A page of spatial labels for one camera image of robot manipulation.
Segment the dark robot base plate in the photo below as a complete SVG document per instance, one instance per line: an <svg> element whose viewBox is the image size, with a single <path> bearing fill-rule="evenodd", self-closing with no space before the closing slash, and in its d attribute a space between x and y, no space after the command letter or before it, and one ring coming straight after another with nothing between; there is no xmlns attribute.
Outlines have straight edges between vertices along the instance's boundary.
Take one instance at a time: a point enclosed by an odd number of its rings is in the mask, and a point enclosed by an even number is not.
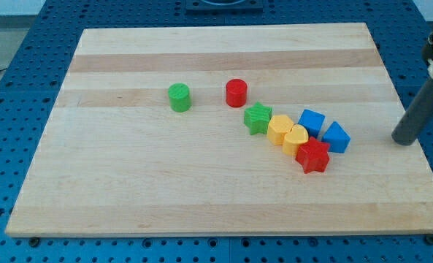
<svg viewBox="0 0 433 263"><path fill-rule="evenodd" d="M185 0L187 12L262 11L262 0Z"/></svg>

